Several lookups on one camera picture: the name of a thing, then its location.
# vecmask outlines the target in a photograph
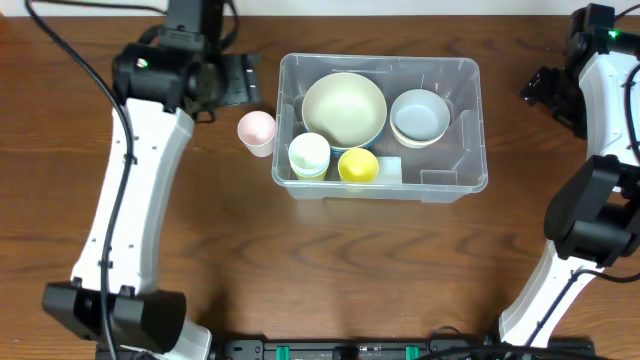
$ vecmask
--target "pink cup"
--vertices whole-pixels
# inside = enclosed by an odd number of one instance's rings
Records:
[[[276,121],[264,111],[252,111],[240,119],[238,137],[251,153],[265,157],[273,153]]]

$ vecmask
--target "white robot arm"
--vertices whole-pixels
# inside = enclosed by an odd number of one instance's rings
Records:
[[[209,112],[214,119],[220,106],[259,102],[255,58],[222,54],[237,34],[236,22],[221,39],[224,4],[235,14],[230,0],[170,2],[166,26],[151,28],[114,60],[116,95],[109,95],[117,97],[125,119],[114,109],[98,209],[71,282],[48,284],[42,302],[48,314],[82,339],[157,359],[209,359],[212,334],[186,317],[185,296],[158,289],[158,248],[174,175],[197,115]],[[125,154],[135,159],[130,167]],[[123,179],[127,186],[118,208]],[[119,212],[108,236],[113,209]]]
[[[638,166],[638,158],[634,154],[630,140],[632,137],[625,114],[625,92],[630,91],[632,118],[638,119],[637,104],[640,100],[638,91],[635,91],[628,82],[633,80],[629,79],[629,76],[639,64],[635,54],[636,49],[640,49],[640,42],[637,42],[633,35],[614,30],[614,22],[613,8],[609,7],[591,4],[574,13],[567,40],[565,68],[553,71],[542,68],[525,87],[522,95],[530,104],[541,101],[548,105],[554,117],[572,128],[576,135],[580,136],[581,130],[586,128],[587,159],[591,159],[594,155],[609,156],[607,161],[611,162],[614,168],[622,163],[621,166],[634,169],[633,166]],[[592,181],[591,177],[602,176],[605,173],[604,168],[607,168],[603,165],[603,171],[599,173],[593,165],[589,165],[590,162],[591,160],[588,160],[587,165],[591,166],[593,171],[591,176],[583,174],[583,181]],[[616,177],[620,174],[607,173],[607,176]],[[612,188],[609,191],[621,191],[618,184],[620,181],[623,180],[610,179],[608,186]],[[592,182],[594,187],[598,186],[596,181]],[[585,193],[594,190],[584,185],[582,189],[577,187],[574,190],[583,189]],[[563,189],[565,195],[569,190],[565,186]],[[610,240],[608,237],[611,236],[617,237],[622,244],[617,250],[607,254],[606,260],[597,259],[597,257],[612,249],[607,248],[606,245],[594,246],[593,243],[589,243],[594,239],[585,236],[574,239],[573,241],[576,242],[574,249],[565,251],[564,256],[558,254],[559,247],[562,247],[571,236],[575,236],[573,229],[577,227],[578,221],[592,223],[593,229],[590,230],[592,232],[598,230],[595,225],[598,223],[602,228],[614,228],[606,224],[610,220],[599,218],[602,215],[599,214],[601,209],[613,206],[605,204],[606,198],[603,198],[605,193],[607,193],[606,186],[600,196],[595,198],[585,194],[570,194],[570,196],[583,197],[584,202],[579,204],[583,207],[582,210],[593,207],[594,211],[589,215],[569,217],[566,217],[568,212],[579,211],[573,208],[578,205],[578,200],[569,198],[558,202],[556,198],[561,194],[556,195],[547,210],[545,220],[545,233],[547,236],[553,233],[553,241],[547,240],[544,255],[525,288],[515,303],[500,316],[499,332],[502,342],[512,345],[547,347],[558,321],[580,291],[594,278],[594,275],[585,274],[578,279],[572,279],[572,275],[579,270],[602,272],[605,266],[611,266],[618,256],[630,254],[627,252],[622,255],[620,250],[633,241],[636,230],[630,220],[622,219],[625,215],[622,211],[614,215],[620,217],[614,222],[621,221],[615,229],[618,231],[617,235],[606,232],[597,234],[598,242],[607,243]],[[554,205],[561,205],[564,209],[553,208]],[[560,226],[572,230],[551,231],[549,222],[553,222],[553,219],[549,217],[554,216],[560,217],[559,220],[556,219],[556,225],[564,221],[565,223]],[[575,280],[575,283],[567,287],[570,280]]]

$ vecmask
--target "cup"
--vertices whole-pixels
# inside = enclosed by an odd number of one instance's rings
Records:
[[[338,161],[340,179],[345,182],[372,182],[380,166],[371,151],[361,148],[347,150]]]
[[[276,135],[276,121],[264,111],[252,111],[238,122],[238,137],[257,157],[273,153],[273,138]]]
[[[330,159],[331,147],[322,135],[304,133],[289,145],[289,163],[298,180],[324,180]]]

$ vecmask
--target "green connector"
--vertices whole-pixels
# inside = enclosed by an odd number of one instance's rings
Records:
[[[276,360],[290,360],[290,359],[291,359],[291,356],[289,355],[288,346],[276,347]]]
[[[420,349],[417,346],[407,346],[406,360],[416,360],[420,357]]]

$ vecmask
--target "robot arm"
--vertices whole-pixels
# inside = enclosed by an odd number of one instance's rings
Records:
[[[602,272],[635,252],[640,243],[638,181],[639,167],[596,155],[554,196],[545,216],[549,240],[544,256],[515,303],[500,316],[502,342],[547,347],[555,325],[593,279],[583,274],[565,290],[572,275],[578,270]],[[628,200],[625,205],[607,202],[616,188]]]
[[[131,289],[133,295],[140,295],[157,288],[160,230],[176,168],[194,123],[182,109],[167,113],[158,102],[129,98],[125,109],[136,139],[137,162],[129,175],[111,241],[109,289],[118,293],[124,287]],[[95,291],[100,290],[98,263],[122,174],[122,154],[126,152],[124,131],[117,114],[113,117],[111,154],[98,209],[71,275],[72,282]]]
[[[200,112],[257,102],[254,58],[222,55],[228,0],[176,0],[166,26],[154,27],[114,60],[114,90],[134,137],[134,157],[117,218],[109,262],[108,316],[124,348],[158,359],[208,359],[212,335],[186,318],[182,293],[158,284],[158,247],[173,178]],[[157,46],[151,46],[157,37]],[[44,310],[85,340],[105,343],[100,260],[123,172],[124,129],[114,112],[107,172],[96,216],[70,283],[48,284]]]
[[[629,140],[624,92],[638,64],[640,41],[614,30],[614,22],[610,7],[591,4],[576,11],[565,67],[543,67],[521,93],[530,104],[546,104],[576,136],[586,137],[588,160],[547,209],[544,255],[515,303],[500,316],[502,342],[547,347],[553,328],[594,277],[585,274],[567,285],[572,274],[602,272],[637,248],[639,168]],[[631,99],[634,106],[640,100],[633,88]],[[607,204],[612,191],[621,191],[629,202],[624,207]]]

